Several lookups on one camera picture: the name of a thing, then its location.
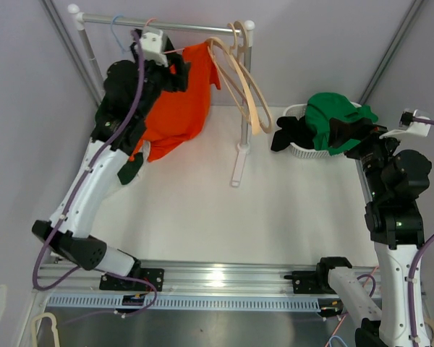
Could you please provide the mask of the black t shirt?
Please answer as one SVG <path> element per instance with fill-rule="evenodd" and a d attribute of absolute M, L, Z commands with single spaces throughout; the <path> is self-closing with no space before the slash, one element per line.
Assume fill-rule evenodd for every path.
<path fill-rule="evenodd" d="M 277 119 L 276 125 L 279 127 L 272 139 L 271 150 L 280 152 L 290 146 L 291 143 L 312 150 L 314 148 L 314 132 L 310 130 L 305 121 L 305 117 L 298 119 L 295 116 L 282 116 Z"/>

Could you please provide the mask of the orange t shirt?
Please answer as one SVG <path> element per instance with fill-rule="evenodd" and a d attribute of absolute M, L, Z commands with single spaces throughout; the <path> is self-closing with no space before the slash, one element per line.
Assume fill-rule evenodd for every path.
<path fill-rule="evenodd" d="M 210 111 L 211 86 L 221 88 L 207 43 L 186 47 L 182 58 L 191 63 L 187 90 L 161 93 L 147 116 L 146 131 L 134 149 L 138 153 L 144 142 L 149 142 L 148 162 L 161 159 L 199 135 Z"/>

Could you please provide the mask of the beige plastic hanger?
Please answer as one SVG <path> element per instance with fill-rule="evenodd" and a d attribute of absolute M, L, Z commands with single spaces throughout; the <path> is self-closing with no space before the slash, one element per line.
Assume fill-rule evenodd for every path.
<path fill-rule="evenodd" d="M 235 98 L 237 99 L 237 102 L 239 105 L 241 105 L 243 108 L 246 108 L 246 104 L 245 102 L 242 100 L 242 97 L 239 95 L 239 93 L 234 90 L 233 88 L 233 82 L 239 82 L 238 76 L 236 75 L 236 73 L 231 69 L 231 67 L 229 66 L 227 60 L 226 60 L 226 55 L 228 53 L 228 48 L 229 45 L 225 42 L 223 42 L 220 38 L 217 37 L 209 37 L 205 43 L 207 44 L 208 47 L 208 53 L 210 55 L 211 61 L 214 63 L 214 66 L 221 78 L 221 80 L 224 82 L 227 90 L 229 91 L 231 97 L 232 95 L 235 96 Z M 215 48 L 218 48 L 220 50 L 220 52 L 223 54 L 227 66 L 230 68 L 231 73 L 227 71 L 226 67 L 223 64 L 220 64 L 218 62 L 217 59 L 217 55 L 215 52 Z M 258 99 L 256 99 L 256 106 L 257 106 L 257 110 L 259 113 L 260 118 L 264 121 L 267 122 L 267 118 L 265 116 L 265 112 L 263 111 L 263 108 L 260 105 L 260 102 L 258 101 Z"/>
<path fill-rule="evenodd" d="M 249 72 L 249 69 L 241 62 L 241 58 L 245 53 L 249 52 L 251 48 L 252 37 L 249 30 L 245 27 L 244 23 L 237 20 L 234 23 L 229 23 L 228 27 L 232 30 L 234 36 L 234 43 L 229 46 L 226 60 L 231 69 L 238 76 L 239 82 L 233 82 L 233 88 L 242 97 L 242 100 L 246 104 L 246 108 L 243 108 L 238 104 L 234 95 L 235 102 L 238 104 L 239 111 L 243 116 L 245 122 L 252 127 L 253 134 L 259 134 L 260 132 L 270 133 L 273 128 L 273 117 L 271 111 L 265 101 L 258 84 L 254 80 L 253 76 Z M 256 99 L 260 102 L 267 122 L 264 122 L 258 113 L 256 106 Z"/>

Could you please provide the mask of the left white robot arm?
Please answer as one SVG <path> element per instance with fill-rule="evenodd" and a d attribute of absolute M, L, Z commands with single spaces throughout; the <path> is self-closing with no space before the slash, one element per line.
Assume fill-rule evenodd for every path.
<path fill-rule="evenodd" d="M 76 178 L 51 217 L 32 227 L 45 247 L 84 270 L 116 274 L 126 290 L 140 285 L 138 261 L 91 236 L 93 221 L 145 133 L 155 102 L 162 92 L 184 92 L 190 70 L 179 54 L 167 53 L 172 44 L 163 32 L 133 30 L 132 36 L 133 58 L 114 62 L 106 72 L 105 94 Z"/>

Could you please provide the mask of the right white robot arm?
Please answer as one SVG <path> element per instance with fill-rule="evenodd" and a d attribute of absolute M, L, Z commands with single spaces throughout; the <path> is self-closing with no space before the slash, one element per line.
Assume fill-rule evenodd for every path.
<path fill-rule="evenodd" d="M 342 300 L 356 325 L 356 346 L 429 346 L 420 282 L 429 243 L 416 200 L 430 186 L 432 163 L 416 150 L 398 152 L 394 133 L 367 118 L 329 124 L 330 147 L 359 142 L 345 155 L 361 163 L 370 191 L 365 222 L 378 258 L 382 305 L 375 305 L 344 257 L 322 258 L 315 285 Z"/>

